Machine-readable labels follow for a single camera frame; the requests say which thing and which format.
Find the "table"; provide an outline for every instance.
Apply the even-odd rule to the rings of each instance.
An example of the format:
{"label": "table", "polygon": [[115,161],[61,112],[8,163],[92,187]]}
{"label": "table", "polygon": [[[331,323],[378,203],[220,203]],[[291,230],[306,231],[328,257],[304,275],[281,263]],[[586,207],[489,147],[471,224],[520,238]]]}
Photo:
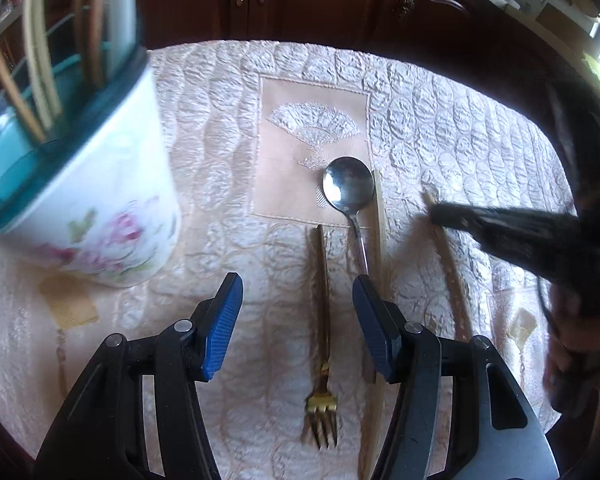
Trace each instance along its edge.
{"label": "table", "polygon": [[[31,456],[106,335],[158,333],[237,271],[245,294],[234,336],[222,370],[198,389],[222,477],[356,478],[371,386],[362,378],[363,339],[350,299],[355,250],[318,188],[320,170],[339,155],[358,156],[381,175],[388,299],[438,335],[488,336],[551,427],[557,414],[541,387],[546,327],[535,277],[449,232],[466,302],[453,307],[448,262],[436,251],[420,195],[425,187],[442,200],[561,210],[571,193],[538,127],[423,68],[319,45],[185,44],[152,52],[151,64],[183,211],[164,269],[129,289],[82,285],[98,318],[60,330],[38,290],[49,272],[0,252],[0,421]],[[317,371],[311,238],[318,222],[330,226],[330,385],[341,424],[338,448],[321,452],[304,426]],[[373,247],[374,230],[365,236]],[[148,454],[160,472],[149,380],[145,391]],[[395,393],[386,387],[384,428]],[[444,461],[448,383],[441,398],[432,472]]]}

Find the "fork handle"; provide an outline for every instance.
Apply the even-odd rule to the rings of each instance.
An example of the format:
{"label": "fork handle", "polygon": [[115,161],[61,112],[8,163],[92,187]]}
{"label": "fork handle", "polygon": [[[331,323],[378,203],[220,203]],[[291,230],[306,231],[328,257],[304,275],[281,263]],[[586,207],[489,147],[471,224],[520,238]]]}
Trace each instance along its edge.
{"label": "fork handle", "polygon": [[327,274],[327,257],[324,246],[324,229],[318,225],[318,357],[320,359],[320,375],[326,364],[329,375],[329,357],[331,354],[331,319],[329,304],[329,276]]}
{"label": "fork handle", "polygon": [[315,391],[319,394],[327,393],[327,384],[329,382],[329,362],[320,363],[320,375],[318,376],[318,385]]}

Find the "metal screw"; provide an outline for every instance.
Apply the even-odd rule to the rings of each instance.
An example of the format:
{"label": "metal screw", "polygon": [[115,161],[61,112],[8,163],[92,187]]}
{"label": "metal screw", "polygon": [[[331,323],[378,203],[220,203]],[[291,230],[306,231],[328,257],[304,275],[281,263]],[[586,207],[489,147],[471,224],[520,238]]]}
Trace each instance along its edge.
{"label": "metal screw", "polygon": [[118,346],[120,343],[122,343],[122,334],[111,334],[109,336],[107,336],[107,338],[104,340],[105,345],[107,346]]}
{"label": "metal screw", "polygon": [[486,350],[487,348],[489,348],[491,346],[491,342],[487,338],[485,338],[485,336],[483,336],[483,335],[477,335],[474,338],[474,341],[475,341],[475,345],[478,348],[481,348],[482,350]]}
{"label": "metal screw", "polygon": [[189,319],[181,319],[173,325],[176,332],[188,332],[193,327],[193,323]]}
{"label": "metal screw", "polygon": [[404,324],[404,329],[410,334],[419,334],[420,332],[422,332],[424,327],[417,321],[407,321]]}

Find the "spoon handle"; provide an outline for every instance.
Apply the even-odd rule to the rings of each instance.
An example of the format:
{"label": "spoon handle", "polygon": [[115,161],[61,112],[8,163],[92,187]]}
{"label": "spoon handle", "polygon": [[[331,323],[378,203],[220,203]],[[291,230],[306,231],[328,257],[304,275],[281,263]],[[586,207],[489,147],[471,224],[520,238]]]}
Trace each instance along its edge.
{"label": "spoon handle", "polygon": [[356,243],[358,244],[358,258],[360,264],[361,274],[369,274],[369,267],[366,264],[366,253],[365,243],[362,241],[362,234],[360,233],[360,225],[358,224],[358,215],[351,215],[351,223],[353,224],[353,232],[356,234]]}

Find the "spoon bowl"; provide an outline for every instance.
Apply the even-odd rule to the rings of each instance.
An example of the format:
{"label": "spoon bowl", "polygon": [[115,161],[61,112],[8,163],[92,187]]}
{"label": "spoon bowl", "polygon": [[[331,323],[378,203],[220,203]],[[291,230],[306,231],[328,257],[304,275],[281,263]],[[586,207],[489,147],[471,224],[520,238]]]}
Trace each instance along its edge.
{"label": "spoon bowl", "polygon": [[368,274],[365,246],[358,224],[358,212],[374,198],[376,183],[373,175],[361,160],[352,156],[341,156],[332,160],[324,171],[322,191],[329,204],[343,213],[353,225],[358,243],[360,267],[363,274]]}

